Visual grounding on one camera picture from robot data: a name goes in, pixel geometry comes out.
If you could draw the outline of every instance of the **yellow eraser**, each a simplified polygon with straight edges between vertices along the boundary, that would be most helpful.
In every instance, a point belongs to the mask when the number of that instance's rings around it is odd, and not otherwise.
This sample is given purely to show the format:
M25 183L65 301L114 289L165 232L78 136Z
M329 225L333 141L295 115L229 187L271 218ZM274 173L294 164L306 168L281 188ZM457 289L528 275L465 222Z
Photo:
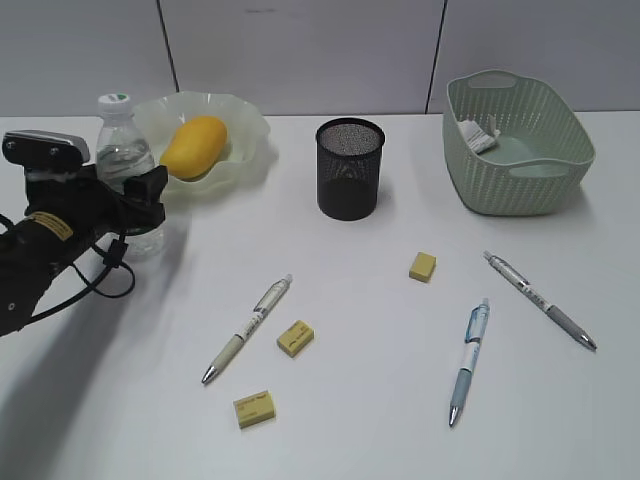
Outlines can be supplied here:
M313 329L298 320L289 330L278 337L278 346L291 358L313 339Z
M264 422L276 416L271 394L267 391L256 393L233 402L240 428Z
M428 282L435 266L436 257L418 252L416 259L413 261L413 265L411 265L411 270L409 270L409 276L414 280Z

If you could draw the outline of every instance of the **table surface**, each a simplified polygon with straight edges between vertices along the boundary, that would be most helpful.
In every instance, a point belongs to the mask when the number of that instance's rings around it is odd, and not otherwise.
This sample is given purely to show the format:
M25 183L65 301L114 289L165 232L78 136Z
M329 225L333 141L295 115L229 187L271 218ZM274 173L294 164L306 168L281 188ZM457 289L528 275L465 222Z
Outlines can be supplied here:
M92 295L0 339L0 478L635 477L640 113L579 116L597 159L566 208L536 218L463 207L441 116L367 117L387 137L380 198L353 223L316 205L314 133L326 118L269 118L272 146L234 189L168 197L166 251L136 266L133 295ZM2 132L20 128L95 145L100 121L0 119ZM0 185L3 213L20 218L20 168L0 162ZM598 352L493 271L485 249L573 316ZM428 284L408 277L418 251L438 258ZM289 272L290 291L204 388L209 362ZM39 308L80 287L65 272ZM450 430L464 332L485 296L491 318ZM291 359L276 338L299 319L316 338ZM267 389L276 419L241 431L233 401Z

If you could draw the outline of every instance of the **black mesh pen holder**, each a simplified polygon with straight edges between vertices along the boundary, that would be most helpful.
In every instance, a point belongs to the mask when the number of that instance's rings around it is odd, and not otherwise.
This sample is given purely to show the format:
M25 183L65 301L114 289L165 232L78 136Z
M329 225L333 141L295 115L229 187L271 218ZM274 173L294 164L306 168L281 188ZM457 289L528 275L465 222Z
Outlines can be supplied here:
M337 220L359 220L376 208L384 132L359 118L338 118L316 133L318 206Z

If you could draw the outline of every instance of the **ballpoint pen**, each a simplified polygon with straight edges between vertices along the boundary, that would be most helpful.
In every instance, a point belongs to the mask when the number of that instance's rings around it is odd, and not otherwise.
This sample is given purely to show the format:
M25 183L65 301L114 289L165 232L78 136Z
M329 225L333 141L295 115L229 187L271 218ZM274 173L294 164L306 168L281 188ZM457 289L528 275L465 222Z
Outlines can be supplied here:
M464 337L465 349L462 366L458 370L456 386L453 389L451 403L449 404L449 427L453 428L462 414L488 321L489 299L484 298L482 303L471 311L471 317L469 318L469 326Z
M580 343L592 352L596 351L598 347L596 342L593 341L593 338L591 338L587 332L571 320L562 310L542 298L542 296L531 287L529 281L518 273L515 268L509 265L502 258L492 255L487 251L484 252L484 258L489 262L489 265L495 268L511 285L520 290L525 297L537 305L538 308L547 315L547 317L571 335L576 342Z
M255 329L258 328L265 317L273 309L275 304L278 303L278 300L280 300L282 295L284 295L289 289L289 285L291 285L292 281L293 277L291 275L287 275L282 280L271 285L271 288L267 290L267 293L264 294L253 309L253 314L251 315L249 323L247 323L240 332L231 337L231 340L227 342L218 356L213 359L213 362L211 362L211 365L207 368L207 371L202 377L202 383L204 385L211 382L220 374L220 372L222 372L222 370L225 369L227 365L229 365L229 362L231 362L233 357L235 357L244 346L245 342L253 334Z

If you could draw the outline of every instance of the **plastic basket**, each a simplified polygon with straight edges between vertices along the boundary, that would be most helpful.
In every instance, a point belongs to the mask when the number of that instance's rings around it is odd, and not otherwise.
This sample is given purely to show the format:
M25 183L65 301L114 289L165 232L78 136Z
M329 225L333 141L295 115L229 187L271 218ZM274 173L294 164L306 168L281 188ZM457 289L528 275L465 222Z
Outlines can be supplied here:
M476 154L457 122L475 120L498 146ZM569 106L546 83L490 70L447 85L442 124L447 168L462 202L487 215L542 215L578 187L595 150Z

